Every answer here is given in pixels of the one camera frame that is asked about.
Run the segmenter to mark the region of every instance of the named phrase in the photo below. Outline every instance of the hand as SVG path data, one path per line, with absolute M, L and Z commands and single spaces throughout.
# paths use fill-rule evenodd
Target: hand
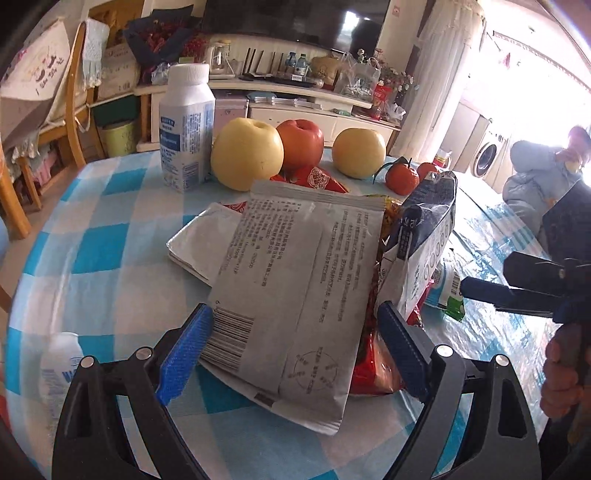
M 555 156 L 556 161 L 560 163 L 577 162 L 581 164 L 583 162 L 581 155 L 575 152 L 575 150 L 573 150 L 572 148 L 565 148 L 563 150 L 560 150 L 555 154 Z
M 569 335 L 569 333 L 572 333 L 574 328 L 579 328 L 579 326 L 562 326 L 546 347 L 547 360 L 544 364 L 546 381 L 542 385 L 540 408 L 551 419 L 564 417 L 571 407 L 583 399 L 583 387 L 577 385 L 579 376 L 576 370 L 559 364 L 563 352 L 561 352 L 558 341 L 560 340 L 564 344 L 566 337 L 572 338 L 573 335 Z M 586 360 L 591 365 L 591 347 L 587 348 Z

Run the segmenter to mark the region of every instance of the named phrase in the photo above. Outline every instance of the circular logo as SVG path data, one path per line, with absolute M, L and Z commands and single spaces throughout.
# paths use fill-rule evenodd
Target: circular logo
M 298 355 L 293 372 L 287 378 L 295 378 L 298 385 L 311 393 L 315 390 L 333 388 L 339 373 L 339 364 L 320 347 L 315 352 Z

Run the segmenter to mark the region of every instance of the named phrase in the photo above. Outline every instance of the red apple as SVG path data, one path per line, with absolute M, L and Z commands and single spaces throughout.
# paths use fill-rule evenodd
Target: red apple
M 309 120 L 286 120 L 277 127 L 283 142 L 283 170 L 292 172 L 298 168 L 320 163 L 324 150 L 324 134 L 318 125 Z

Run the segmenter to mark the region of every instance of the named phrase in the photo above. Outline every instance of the tablecloth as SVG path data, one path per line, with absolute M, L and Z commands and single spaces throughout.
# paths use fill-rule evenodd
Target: tablecloth
M 388 193 L 338 174 L 325 151 L 322 166 L 352 193 Z M 101 362 L 127 358 L 180 326 L 209 288 L 167 258 L 166 241 L 211 202 L 244 194 L 211 182 L 180 194 L 163 184 L 160 155 L 144 153 L 89 164 L 65 192 L 25 265 L 10 317 L 6 368 L 12 432 L 49 478 L 51 441 L 38 379 L 40 357 L 54 332 L 77 333 L 86 355 Z M 462 275 L 503 282 L 502 262 L 513 250 L 543 252 L 531 232 L 484 182 L 460 176 L 456 227 L 450 245 Z M 518 372 L 538 434 L 543 350 L 553 328 L 541 319 L 497 314 L 467 301 L 462 323 L 438 310 L 423 319 L 435 343 L 490 360 L 507 354 Z M 156 471 L 128 402 L 122 416 L 140 467 Z M 467 419 L 462 408 L 440 461 L 454 457 Z M 420 404 L 404 393 L 351 398 L 339 432 L 323 436 L 277 417 L 233 392 L 202 367 L 169 406 L 180 433 L 212 479 L 381 479 L 408 438 Z

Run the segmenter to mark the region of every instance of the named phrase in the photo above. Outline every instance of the curtain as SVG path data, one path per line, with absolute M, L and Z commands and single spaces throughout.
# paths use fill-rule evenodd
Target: curtain
M 408 111 L 391 155 L 432 161 L 466 87 L 485 30 L 476 0 L 437 0 L 421 32 L 415 71 L 418 89 L 404 102 Z

